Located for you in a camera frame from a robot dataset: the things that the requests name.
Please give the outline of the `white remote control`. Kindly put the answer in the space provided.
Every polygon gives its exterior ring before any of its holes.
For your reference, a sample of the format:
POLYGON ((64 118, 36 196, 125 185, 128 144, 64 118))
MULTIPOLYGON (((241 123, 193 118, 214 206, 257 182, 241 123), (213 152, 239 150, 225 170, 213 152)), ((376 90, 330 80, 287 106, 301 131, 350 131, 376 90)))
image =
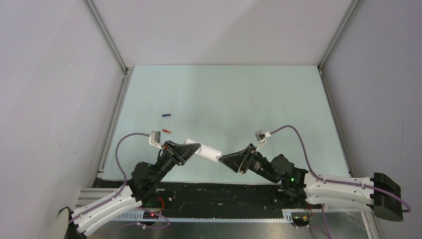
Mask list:
POLYGON ((187 138, 184 141, 184 144, 200 144, 200 148, 195 152, 195 155, 202 157, 204 159, 207 159, 212 162, 219 162, 219 159, 222 157, 223 153, 217 149, 214 149, 210 146, 207 146, 205 144, 199 143, 197 141, 194 141, 192 139, 187 138))

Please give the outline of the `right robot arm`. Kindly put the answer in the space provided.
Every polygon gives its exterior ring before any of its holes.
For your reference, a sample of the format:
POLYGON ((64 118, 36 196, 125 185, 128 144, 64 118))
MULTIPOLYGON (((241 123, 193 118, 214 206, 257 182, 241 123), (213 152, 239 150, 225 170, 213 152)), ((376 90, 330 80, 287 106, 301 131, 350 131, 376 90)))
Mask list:
POLYGON ((269 161, 253 144, 244 150, 221 156, 219 162, 236 173, 252 171, 280 184, 291 205, 326 205, 372 211, 378 218, 403 221, 400 186, 384 173, 372 177, 344 178, 317 175, 295 167, 284 155, 269 161))

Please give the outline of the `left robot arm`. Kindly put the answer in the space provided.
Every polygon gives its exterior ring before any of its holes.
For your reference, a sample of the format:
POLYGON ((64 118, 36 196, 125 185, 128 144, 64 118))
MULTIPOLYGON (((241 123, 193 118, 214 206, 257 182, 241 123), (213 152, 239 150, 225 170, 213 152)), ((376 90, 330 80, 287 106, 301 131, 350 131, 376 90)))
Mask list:
POLYGON ((183 166, 200 147, 199 143, 177 144, 166 141, 154 164, 139 162, 131 178, 113 193, 80 209, 64 208, 69 221, 61 238, 86 239, 127 211, 142 205, 152 207, 157 201, 158 184, 175 166, 183 166))

